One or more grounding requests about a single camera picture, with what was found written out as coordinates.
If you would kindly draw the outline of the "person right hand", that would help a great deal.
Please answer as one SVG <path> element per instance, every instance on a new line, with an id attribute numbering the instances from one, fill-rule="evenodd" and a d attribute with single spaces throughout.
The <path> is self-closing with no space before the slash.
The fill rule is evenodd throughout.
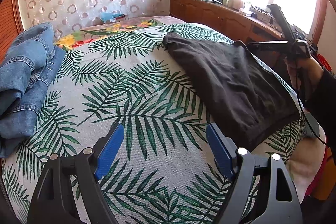
<path id="1" fill-rule="evenodd" d="M 292 87 L 298 92 L 302 102 L 306 102 L 315 91 L 323 75 L 323 68 L 313 58 L 285 58 Z"/>

